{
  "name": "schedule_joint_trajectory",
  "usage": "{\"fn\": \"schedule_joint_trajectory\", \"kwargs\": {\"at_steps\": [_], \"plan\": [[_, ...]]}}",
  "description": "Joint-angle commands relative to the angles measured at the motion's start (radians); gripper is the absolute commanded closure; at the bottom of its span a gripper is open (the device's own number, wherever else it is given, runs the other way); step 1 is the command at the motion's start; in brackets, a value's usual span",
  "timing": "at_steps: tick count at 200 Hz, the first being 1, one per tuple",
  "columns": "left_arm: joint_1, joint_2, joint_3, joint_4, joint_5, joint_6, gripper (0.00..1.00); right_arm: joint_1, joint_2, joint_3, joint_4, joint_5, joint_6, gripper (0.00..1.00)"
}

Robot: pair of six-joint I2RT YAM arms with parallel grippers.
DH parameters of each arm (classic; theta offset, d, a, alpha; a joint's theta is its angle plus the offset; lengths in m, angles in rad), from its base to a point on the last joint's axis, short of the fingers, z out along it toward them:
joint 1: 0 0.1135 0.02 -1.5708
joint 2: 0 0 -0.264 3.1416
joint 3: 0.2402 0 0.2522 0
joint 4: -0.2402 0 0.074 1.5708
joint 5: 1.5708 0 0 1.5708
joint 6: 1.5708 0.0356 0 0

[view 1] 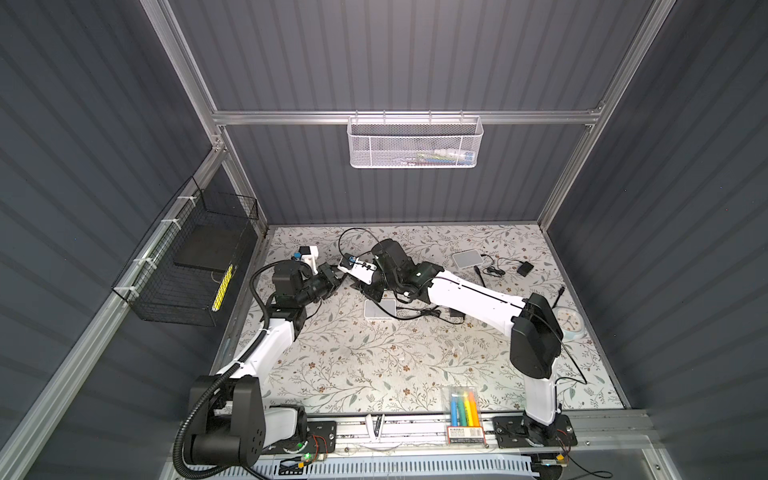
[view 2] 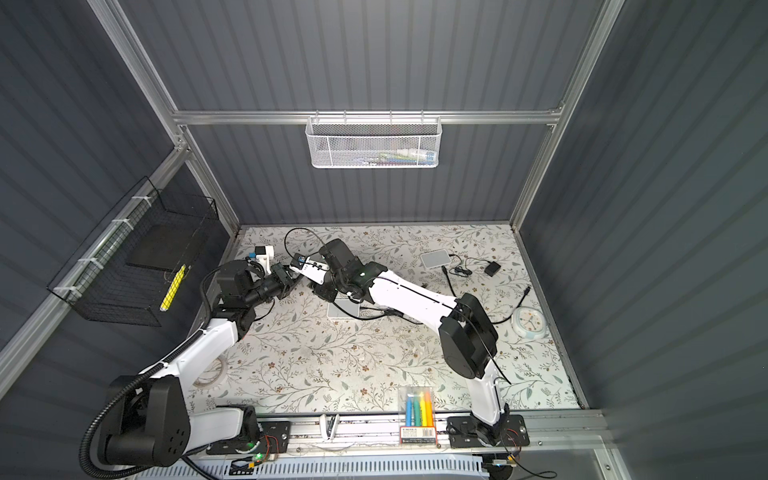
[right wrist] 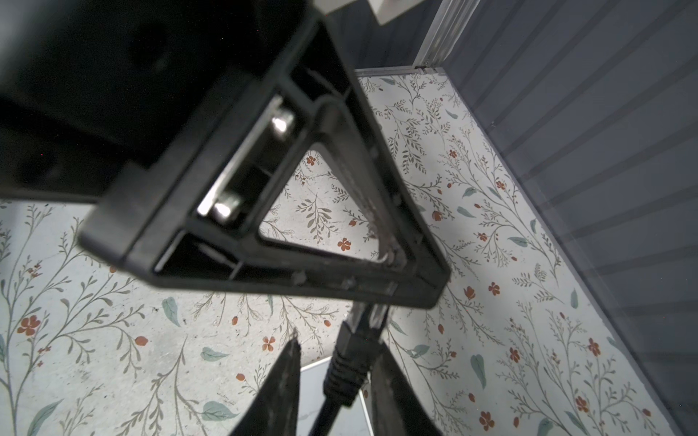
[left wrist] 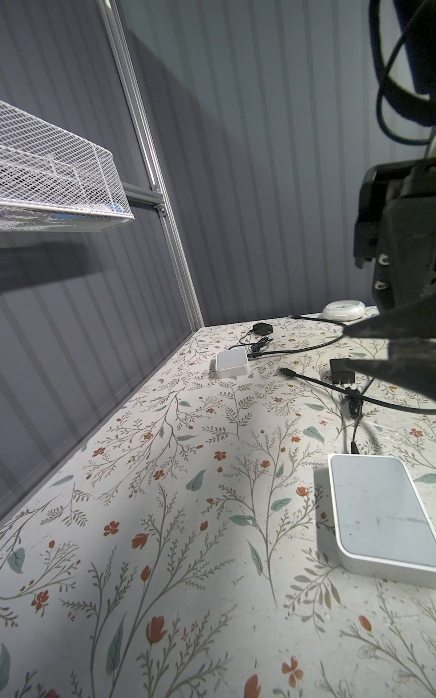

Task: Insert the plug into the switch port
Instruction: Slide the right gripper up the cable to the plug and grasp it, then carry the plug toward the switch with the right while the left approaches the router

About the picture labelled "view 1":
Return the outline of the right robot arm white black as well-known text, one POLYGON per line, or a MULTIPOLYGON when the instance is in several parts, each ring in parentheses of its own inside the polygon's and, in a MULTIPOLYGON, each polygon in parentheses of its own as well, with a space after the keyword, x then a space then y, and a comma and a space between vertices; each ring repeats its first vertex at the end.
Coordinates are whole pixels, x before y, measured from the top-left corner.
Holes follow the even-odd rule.
POLYGON ((369 299, 378 300, 389 290, 405 300, 456 310, 496 329, 509 340, 510 363, 524 378, 524 418, 540 427, 555 423, 560 413, 555 364, 562 353, 563 332, 546 298, 500 293, 440 265, 416 264, 391 238, 378 242, 372 255, 373 260, 366 262, 346 254, 340 263, 369 299))

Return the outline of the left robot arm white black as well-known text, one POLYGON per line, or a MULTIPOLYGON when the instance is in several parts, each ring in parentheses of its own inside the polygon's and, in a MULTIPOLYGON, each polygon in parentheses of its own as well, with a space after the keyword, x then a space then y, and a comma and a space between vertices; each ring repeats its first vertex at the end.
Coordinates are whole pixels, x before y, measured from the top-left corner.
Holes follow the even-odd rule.
POLYGON ((301 332, 306 307, 332 296, 342 281, 336 267, 323 263, 312 268, 296 259, 275 261, 253 273, 248 286, 261 309, 262 328, 228 365, 195 380, 189 412, 172 448, 179 475, 204 479, 242 467, 259 477, 253 467, 271 446, 303 447, 309 433, 306 410, 266 407, 263 384, 301 332))

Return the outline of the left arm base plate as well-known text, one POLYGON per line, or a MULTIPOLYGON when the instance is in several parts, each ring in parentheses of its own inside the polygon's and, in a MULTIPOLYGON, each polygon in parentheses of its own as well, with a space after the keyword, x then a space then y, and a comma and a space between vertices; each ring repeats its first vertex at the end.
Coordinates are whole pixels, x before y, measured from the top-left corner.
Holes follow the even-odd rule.
POLYGON ((304 453, 333 453, 337 438, 336 421, 309 421, 299 427, 299 432, 293 437, 280 440, 264 448, 267 455, 304 454, 304 453))

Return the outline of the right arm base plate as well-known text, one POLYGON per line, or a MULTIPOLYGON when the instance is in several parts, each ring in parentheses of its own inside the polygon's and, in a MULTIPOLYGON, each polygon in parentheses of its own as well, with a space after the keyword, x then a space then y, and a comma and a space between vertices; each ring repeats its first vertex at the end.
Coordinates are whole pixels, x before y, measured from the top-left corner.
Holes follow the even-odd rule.
POLYGON ((578 439, 570 418, 562 413, 543 425, 527 415, 495 416, 492 430, 501 448, 574 447, 578 439))

